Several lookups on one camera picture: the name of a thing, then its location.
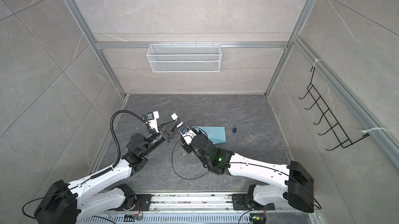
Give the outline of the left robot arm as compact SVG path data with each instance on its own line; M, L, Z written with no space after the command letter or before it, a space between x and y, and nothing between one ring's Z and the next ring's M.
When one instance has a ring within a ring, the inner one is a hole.
M115 164L69 183L53 183L34 218L40 224L76 224L109 209L133 208L135 193L129 186L121 184L107 192L104 189L139 172L148 162L146 156L163 142L170 142L181 124L179 120L161 124L148 137L136 133L126 146L127 153Z

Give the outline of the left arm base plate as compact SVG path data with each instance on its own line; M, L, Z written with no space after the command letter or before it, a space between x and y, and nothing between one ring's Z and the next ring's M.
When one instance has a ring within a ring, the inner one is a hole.
M121 208L125 211L137 212L139 208L144 211L148 211L152 200L151 194L137 194L134 197L129 196L125 199L125 202Z

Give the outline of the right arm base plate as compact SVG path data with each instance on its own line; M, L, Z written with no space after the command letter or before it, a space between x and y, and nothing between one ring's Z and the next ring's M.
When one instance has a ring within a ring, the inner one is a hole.
M246 194L232 194L231 199L234 210L275 210L274 203L261 205L248 198Z

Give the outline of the glue stick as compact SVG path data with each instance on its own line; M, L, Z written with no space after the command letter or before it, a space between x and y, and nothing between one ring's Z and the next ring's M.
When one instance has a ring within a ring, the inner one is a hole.
M178 115L177 115L177 114L175 114L175 113L171 115L171 118L172 118L172 120L173 120L173 121L177 121L177 120L179 120L179 117L178 117Z

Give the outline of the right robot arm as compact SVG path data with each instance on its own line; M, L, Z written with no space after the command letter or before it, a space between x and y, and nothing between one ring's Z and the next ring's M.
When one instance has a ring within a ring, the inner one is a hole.
M182 147L193 152L203 167L216 175L240 176L263 182L250 186L247 203L266 206L288 203L292 208L313 213L320 207L314 198L314 179L299 162L270 164L244 157L238 153L216 147L203 133L183 134Z

